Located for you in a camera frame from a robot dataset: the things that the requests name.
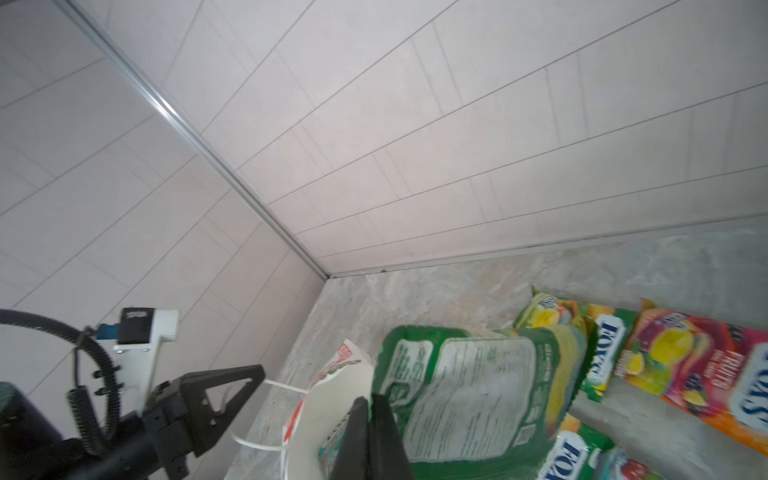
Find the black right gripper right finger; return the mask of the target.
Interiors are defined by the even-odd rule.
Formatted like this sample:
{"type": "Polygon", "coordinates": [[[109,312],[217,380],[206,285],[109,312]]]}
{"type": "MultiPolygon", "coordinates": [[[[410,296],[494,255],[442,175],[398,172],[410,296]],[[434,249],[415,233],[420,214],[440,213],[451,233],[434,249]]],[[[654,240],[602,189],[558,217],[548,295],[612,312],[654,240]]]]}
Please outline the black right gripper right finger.
{"type": "Polygon", "coordinates": [[[368,426],[368,470],[372,480],[413,480],[405,449],[388,400],[371,396],[368,426]]]}

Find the teal snack pack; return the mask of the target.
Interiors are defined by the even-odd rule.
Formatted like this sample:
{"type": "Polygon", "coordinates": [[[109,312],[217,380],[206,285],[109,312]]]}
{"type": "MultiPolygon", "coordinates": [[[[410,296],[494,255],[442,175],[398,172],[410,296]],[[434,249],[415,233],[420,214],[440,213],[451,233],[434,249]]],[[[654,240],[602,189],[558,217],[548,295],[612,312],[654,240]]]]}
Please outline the teal snack pack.
{"type": "Polygon", "coordinates": [[[597,480],[663,480],[663,477],[645,464],[631,459],[621,448],[603,454],[595,470],[597,480]]]}

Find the green snack pack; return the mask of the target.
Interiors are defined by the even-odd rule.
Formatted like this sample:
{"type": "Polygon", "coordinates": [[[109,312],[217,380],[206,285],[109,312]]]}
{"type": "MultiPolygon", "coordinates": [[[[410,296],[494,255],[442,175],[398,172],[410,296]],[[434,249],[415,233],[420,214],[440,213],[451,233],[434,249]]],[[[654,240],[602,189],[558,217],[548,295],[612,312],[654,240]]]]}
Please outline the green snack pack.
{"type": "Polygon", "coordinates": [[[394,414],[414,479],[536,479],[586,373],[580,321],[508,330],[403,325],[369,398],[394,414]]]}

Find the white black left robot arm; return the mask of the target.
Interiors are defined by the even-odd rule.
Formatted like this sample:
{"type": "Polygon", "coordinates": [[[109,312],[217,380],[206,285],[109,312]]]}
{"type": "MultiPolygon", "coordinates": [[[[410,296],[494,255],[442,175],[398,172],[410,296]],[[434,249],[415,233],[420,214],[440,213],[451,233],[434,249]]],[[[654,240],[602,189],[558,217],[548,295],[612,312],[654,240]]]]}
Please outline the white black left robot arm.
{"type": "Polygon", "coordinates": [[[189,474],[187,457],[211,450],[265,381],[260,365],[187,373],[154,382],[160,347],[175,341],[179,313],[129,307],[115,324],[81,330],[38,314],[4,309],[4,325],[55,336],[96,365],[106,403],[99,419],[73,370],[66,401],[79,435],[66,439],[12,383],[1,385],[4,479],[147,479],[189,474]]]}

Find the white floral paper bag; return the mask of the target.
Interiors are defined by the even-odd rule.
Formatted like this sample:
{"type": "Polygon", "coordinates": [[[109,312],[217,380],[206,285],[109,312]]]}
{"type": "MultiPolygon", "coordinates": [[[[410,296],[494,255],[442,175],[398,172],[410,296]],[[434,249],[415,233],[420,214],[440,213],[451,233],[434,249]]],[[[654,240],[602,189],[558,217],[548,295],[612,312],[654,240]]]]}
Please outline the white floral paper bag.
{"type": "Polygon", "coordinates": [[[264,381],[302,395],[282,428],[280,444],[257,444],[236,434],[231,437],[251,449],[278,452],[282,479],[328,479],[354,402],[370,398],[373,373],[370,356],[346,339],[308,387],[264,381]]]}

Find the orange pink candy bag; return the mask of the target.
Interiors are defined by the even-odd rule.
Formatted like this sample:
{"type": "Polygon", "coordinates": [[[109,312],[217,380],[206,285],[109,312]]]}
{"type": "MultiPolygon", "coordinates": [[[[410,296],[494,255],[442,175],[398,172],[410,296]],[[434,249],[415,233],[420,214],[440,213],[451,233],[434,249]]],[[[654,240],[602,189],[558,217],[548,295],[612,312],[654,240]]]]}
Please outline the orange pink candy bag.
{"type": "Polygon", "coordinates": [[[767,453],[767,333],[642,301],[615,375],[767,453]]]}

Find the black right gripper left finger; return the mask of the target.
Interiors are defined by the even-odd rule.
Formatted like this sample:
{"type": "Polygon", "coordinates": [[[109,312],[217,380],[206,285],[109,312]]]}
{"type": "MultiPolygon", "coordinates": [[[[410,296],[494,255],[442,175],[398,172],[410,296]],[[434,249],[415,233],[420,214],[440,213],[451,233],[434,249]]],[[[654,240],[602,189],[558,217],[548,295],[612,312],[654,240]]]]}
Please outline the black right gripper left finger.
{"type": "Polygon", "coordinates": [[[369,402],[365,397],[353,401],[330,479],[370,479],[369,402]]]}

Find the green yellow candy bag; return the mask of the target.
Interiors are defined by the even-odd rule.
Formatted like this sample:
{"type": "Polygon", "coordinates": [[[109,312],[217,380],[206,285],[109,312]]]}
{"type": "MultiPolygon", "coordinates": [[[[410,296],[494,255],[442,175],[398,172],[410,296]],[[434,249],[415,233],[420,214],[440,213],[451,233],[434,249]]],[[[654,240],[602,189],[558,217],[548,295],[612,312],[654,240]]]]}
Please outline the green yellow candy bag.
{"type": "Polygon", "coordinates": [[[601,402],[639,313],[619,307],[579,302],[536,288],[514,322],[515,327],[540,328],[580,321],[588,335],[588,370],[581,390],[589,400],[601,402]]]}
{"type": "Polygon", "coordinates": [[[597,479],[604,455],[614,447],[608,435],[567,414],[536,479],[597,479]]]}

